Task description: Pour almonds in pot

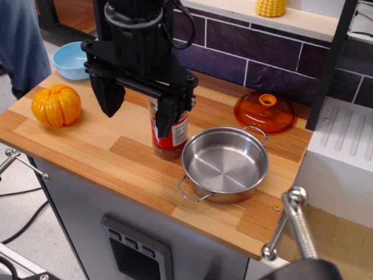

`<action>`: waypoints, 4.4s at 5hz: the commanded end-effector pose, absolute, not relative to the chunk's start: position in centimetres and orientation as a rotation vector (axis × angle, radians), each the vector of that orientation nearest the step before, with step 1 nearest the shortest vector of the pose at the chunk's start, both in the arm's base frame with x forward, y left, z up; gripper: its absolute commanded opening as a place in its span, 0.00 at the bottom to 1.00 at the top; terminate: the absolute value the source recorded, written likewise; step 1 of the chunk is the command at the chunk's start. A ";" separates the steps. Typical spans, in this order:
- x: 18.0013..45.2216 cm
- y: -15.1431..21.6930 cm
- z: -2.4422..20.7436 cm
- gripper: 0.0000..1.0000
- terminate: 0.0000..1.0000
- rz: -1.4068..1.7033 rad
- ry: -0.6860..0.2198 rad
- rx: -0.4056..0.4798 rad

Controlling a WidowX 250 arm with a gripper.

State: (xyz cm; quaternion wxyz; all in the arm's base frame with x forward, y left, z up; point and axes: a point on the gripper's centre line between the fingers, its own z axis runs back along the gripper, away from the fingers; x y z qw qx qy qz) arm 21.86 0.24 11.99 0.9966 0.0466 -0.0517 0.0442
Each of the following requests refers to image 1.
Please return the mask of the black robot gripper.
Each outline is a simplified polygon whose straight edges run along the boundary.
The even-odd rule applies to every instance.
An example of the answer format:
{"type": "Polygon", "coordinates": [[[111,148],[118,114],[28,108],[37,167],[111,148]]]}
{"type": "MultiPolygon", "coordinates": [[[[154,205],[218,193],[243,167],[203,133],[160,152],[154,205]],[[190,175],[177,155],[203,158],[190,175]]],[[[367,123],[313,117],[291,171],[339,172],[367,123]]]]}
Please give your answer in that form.
{"type": "Polygon", "coordinates": [[[158,100],[156,128],[158,138],[166,138],[184,111],[195,105],[194,88],[198,79],[173,56],[172,49],[191,45],[173,41],[172,11],[151,11],[126,15],[106,11],[111,40],[81,44],[87,55],[85,67],[101,110],[112,117],[130,88],[158,100]]]}

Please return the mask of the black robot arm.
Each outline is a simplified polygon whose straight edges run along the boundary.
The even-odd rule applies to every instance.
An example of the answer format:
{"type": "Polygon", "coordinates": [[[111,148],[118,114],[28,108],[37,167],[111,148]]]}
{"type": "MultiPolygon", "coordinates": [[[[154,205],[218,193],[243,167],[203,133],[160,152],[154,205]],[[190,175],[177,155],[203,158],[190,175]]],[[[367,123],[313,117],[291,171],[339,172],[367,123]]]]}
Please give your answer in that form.
{"type": "Polygon", "coordinates": [[[180,1],[108,1],[103,10],[111,40],[81,44],[85,67],[102,111],[112,117],[132,89],[158,101],[155,123],[159,138],[166,138],[173,124],[195,105],[198,79],[173,56],[172,50],[188,48],[173,42],[173,11],[178,8],[195,22],[180,1]]]}

